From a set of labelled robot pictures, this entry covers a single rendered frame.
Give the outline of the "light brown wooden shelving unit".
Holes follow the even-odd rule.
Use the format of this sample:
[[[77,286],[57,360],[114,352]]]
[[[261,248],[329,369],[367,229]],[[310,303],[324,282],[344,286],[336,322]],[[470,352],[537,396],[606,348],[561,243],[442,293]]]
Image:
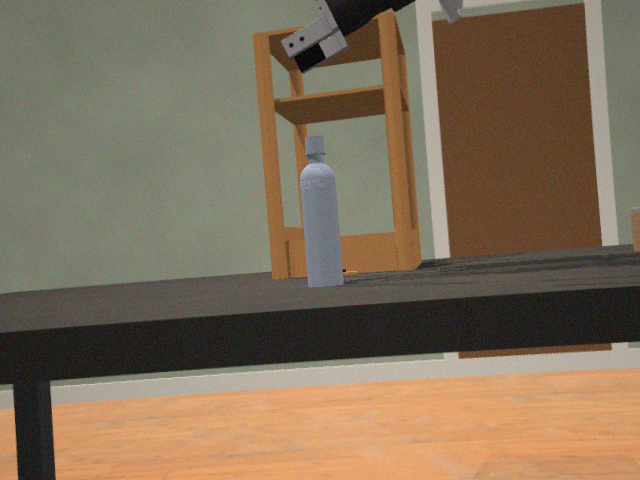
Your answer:
[[[395,232],[340,236],[343,275],[415,270],[422,259],[406,56],[395,12],[378,14],[344,37],[349,50],[315,67],[380,59],[381,52],[383,85],[377,86],[304,95],[302,73],[281,43],[303,27],[253,34],[272,280],[307,277],[300,190],[309,165],[306,124],[383,114]],[[289,72],[294,97],[274,99],[270,54]],[[284,227],[275,112],[294,124],[302,228]]]

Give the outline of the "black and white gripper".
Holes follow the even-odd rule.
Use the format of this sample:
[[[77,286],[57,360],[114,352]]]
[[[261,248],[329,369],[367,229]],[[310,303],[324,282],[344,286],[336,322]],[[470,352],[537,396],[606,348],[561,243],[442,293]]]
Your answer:
[[[415,0],[316,1],[324,16],[281,41],[288,57],[295,59],[302,74],[347,51],[349,46],[344,37],[363,27],[377,14],[391,8],[397,12]],[[449,24],[464,15],[463,0],[438,1]]]

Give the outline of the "grey bottle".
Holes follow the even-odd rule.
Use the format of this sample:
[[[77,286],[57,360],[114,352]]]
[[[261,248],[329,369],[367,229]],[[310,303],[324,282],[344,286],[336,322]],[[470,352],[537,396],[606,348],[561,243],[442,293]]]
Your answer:
[[[336,181],[323,161],[323,136],[305,138],[309,165],[300,175],[308,287],[343,285]]]

